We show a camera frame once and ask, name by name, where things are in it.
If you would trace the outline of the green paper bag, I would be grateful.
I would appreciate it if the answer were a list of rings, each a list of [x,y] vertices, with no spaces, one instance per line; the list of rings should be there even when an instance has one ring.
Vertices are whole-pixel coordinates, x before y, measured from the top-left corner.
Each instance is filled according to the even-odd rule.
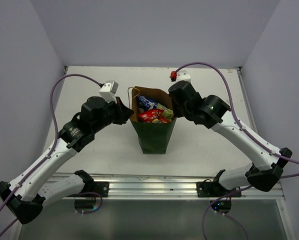
[[[144,154],[165,154],[174,130],[176,118],[173,117],[170,123],[144,123],[138,114],[138,96],[148,97],[172,110],[172,100],[169,95],[157,88],[147,88],[141,86],[131,87],[128,93],[133,115],[129,118],[134,127],[138,142]]]

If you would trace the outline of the blue chips bag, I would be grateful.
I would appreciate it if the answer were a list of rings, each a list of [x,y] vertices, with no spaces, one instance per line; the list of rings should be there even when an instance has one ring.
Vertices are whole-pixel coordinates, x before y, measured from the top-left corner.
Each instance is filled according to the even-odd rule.
[[[158,103],[149,97],[145,97],[143,95],[138,95],[137,96],[137,105],[140,109],[143,109],[143,111],[148,111],[151,109],[156,109],[158,106]]]

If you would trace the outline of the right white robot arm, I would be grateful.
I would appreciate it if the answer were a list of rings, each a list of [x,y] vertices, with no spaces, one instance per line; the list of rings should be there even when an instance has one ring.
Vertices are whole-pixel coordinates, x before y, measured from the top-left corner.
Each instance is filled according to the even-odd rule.
[[[224,196],[236,187],[251,185],[269,192],[280,180],[287,160],[292,151],[278,148],[255,133],[248,126],[239,126],[240,120],[235,120],[230,106],[216,95],[202,98],[188,81],[178,81],[169,89],[172,104],[178,111],[178,116],[185,117],[196,125],[220,134],[243,152],[250,163],[232,170],[220,170],[213,179],[212,190],[217,196]]]

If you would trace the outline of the small green snack packet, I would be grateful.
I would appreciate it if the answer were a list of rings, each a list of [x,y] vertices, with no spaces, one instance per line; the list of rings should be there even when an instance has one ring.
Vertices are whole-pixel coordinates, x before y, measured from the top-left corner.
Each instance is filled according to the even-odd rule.
[[[171,109],[167,108],[166,106],[160,103],[157,104],[157,109],[163,110],[161,116],[163,116],[165,119],[169,121],[172,121],[174,112]]]

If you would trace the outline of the red snack packet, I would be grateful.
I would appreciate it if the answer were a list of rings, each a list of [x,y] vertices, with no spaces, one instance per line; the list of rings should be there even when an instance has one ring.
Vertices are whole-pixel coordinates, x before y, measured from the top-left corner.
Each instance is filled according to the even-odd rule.
[[[163,116],[163,109],[150,109],[138,114],[141,122],[149,124],[168,124],[171,121]]]

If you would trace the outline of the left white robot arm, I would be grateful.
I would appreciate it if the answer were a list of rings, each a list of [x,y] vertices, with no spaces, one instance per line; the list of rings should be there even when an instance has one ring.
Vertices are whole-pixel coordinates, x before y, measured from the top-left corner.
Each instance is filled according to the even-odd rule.
[[[63,197],[89,196],[94,189],[92,177],[77,170],[51,187],[47,180],[69,159],[94,141],[96,133],[110,124],[123,125],[133,115],[119,97],[107,102],[92,96],[73,118],[56,134],[48,149],[20,176],[0,181],[0,198],[23,225],[33,221],[45,207]]]

